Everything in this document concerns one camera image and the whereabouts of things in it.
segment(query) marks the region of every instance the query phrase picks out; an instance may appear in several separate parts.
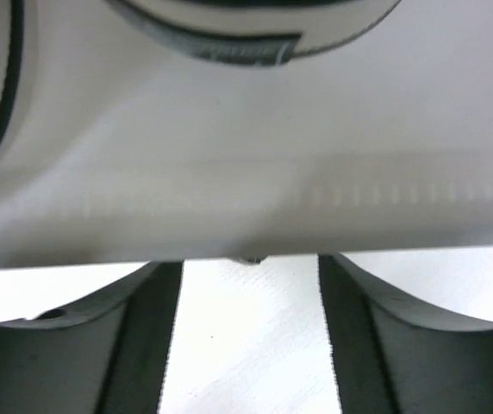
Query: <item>black plastic part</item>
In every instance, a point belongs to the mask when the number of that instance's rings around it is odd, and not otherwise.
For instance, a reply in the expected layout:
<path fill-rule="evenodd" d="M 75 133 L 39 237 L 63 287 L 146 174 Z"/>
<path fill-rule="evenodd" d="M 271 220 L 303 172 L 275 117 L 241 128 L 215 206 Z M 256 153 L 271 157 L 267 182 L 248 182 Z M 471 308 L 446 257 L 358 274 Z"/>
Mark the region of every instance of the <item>black plastic part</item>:
<path fill-rule="evenodd" d="M 0 323 L 0 414 L 156 412 L 181 272 L 150 263 L 59 317 Z"/>
<path fill-rule="evenodd" d="M 11 30 L 9 57 L 3 92 L 0 99 L 0 146 L 11 120 L 16 91 L 21 77 L 22 46 L 24 42 L 24 0 L 11 0 Z"/>
<path fill-rule="evenodd" d="M 39 319 L 0 324 L 0 414 L 155 412 L 182 265 L 151 263 Z M 493 323 L 319 258 L 345 414 L 493 413 Z"/>

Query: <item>black rim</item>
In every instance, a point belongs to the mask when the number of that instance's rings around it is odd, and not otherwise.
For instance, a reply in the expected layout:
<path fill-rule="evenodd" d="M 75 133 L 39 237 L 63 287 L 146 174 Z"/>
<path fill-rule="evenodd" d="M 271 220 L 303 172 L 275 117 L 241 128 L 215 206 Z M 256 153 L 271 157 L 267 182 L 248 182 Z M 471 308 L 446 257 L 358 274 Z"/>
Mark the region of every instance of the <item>black rim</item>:
<path fill-rule="evenodd" d="M 21 75 L 23 38 L 24 0 L 12 0 L 9 57 L 0 99 L 0 146 L 7 132 L 13 107 L 15 106 L 16 90 Z"/>
<path fill-rule="evenodd" d="M 187 3 L 202 6 L 223 7 L 227 9 L 280 8 L 302 9 L 317 6 L 328 6 L 337 3 L 351 3 L 360 0 L 185 0 Z"/>

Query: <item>curved edge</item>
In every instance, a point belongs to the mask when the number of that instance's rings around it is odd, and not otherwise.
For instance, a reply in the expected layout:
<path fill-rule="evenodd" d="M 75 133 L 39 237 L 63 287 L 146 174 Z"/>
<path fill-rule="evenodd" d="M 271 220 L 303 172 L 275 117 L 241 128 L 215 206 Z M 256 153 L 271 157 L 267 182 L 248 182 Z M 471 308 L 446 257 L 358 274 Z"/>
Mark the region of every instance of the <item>curved edge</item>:
<path fill-rule="evenodd" d="M 296 60 L 296 59 L 301 59 L 301 58 L 309 58 L 309 57 L 315 56 L 315 55 L 320 54 L 320 53 L 331 52 L 332 50 L 338 49 L 340 47 L 344 47 L 344 46 L 352 43 L 353 41 L 356 41 L 361 36 L 371 32 L 384 19 L 386 19 L 386 17 L 388 17 L 390 15 L 390 13 L 392 13 L 392 11 L 394 11 L 396 9 L 396 7 L 398 6 L 398 4 L 400 4 L 401 1 L 402 0 L 397 0 L 392 5 L 392 7 L 390 7 L 387 10 L 387 12 L 385 14 L 380 16 L 375 22 L 373 22 L 372 24 L 370 24 L 369 26 L 367 26 L 363 30 L 360 30 L 358 33 L 355 33 L 355 34 L 351 35 L 350 37 L 347 37 L 346 39 L 342 39 L 341 41 L 337 41 L 335 43 L 296 51 L 295 53 L 293 53 L 292 59 Z"/>
<path fill-rule="evenodd" d="M 21 76 L 22 50 L 24 42 L 24 0 L 11 1 L 11 30 L 9 57 L 0 99 L 0 146 L 9 127 Z"/>
<path fill-rule="evenodd" d="M 52 319 L 16 319 L 0 323 L 0 329 L 65 329 L 94 321 L 126 302 L 148 280 L 157 278 L 169 268 L 179 267 L 181 269 L 181 266 L 181 263 L 148 263 L 103 289 L 60 306 L 56 310 L 49 310 L 48 312 L 57 311 L 58 315 L 56 314 L 56 317 Z"/>
<path fill-rule="evenodd" d="M 24 4 L 21 71 L 11 119 L 0 145 L 0 164 L 3 164 L 5 154 L 19 141 L 22 128 L 31 116 L 37 92 L 36 81 L 40 68 L 40 17 L 37 1 L 25 0 Z"/>
<path fill-rule="evenodd" d="M 456 332 L 493 329 L 492 321 L 468 317 L 416 298 L 368 273 L 342 254 L 328 257 L 346 271 L 374 305 L 405 323 L 426 329 Z"/>

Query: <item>black trim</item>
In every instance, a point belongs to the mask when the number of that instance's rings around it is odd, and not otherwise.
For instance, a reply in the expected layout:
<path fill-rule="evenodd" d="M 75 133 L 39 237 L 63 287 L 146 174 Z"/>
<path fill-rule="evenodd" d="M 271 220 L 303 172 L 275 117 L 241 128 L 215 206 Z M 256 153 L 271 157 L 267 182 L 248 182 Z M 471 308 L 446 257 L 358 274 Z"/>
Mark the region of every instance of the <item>black trim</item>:
<path fill-rule="evenodd" d="M 0 146 L 11 120 L 16 91 L 21 77 L 22 46 L 24 42 L 24 0 L 11 1 L 9 57 L 0 99 Z"/>
<path fill-rule="evenodd" d="M 159 412 L 183 263 L 162 263 L 129 299 L 96 414 Z"/>

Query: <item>white surface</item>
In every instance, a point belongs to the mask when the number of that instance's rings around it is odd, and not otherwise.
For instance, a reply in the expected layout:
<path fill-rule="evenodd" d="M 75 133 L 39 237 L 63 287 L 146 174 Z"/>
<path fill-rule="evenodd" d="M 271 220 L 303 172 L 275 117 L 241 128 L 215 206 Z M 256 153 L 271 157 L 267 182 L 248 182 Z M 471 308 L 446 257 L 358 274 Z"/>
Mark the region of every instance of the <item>white surface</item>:
<path fill-rule="evenodd" d="M 169 52 L 100 1 L 35 4 L 0 267 L 493 243 L 490 1 L 405 0 L 265 71 Z"/>
<path fill-rule="evenodd" d="M 349 257 L 419 298 L 493 320 L 493 248 Z M 36 316 L 138 266 L 0 272 L 0 320 Z M 337 412 L 329 352 L 314 256 L 188 262 L 162 412 Z"/>

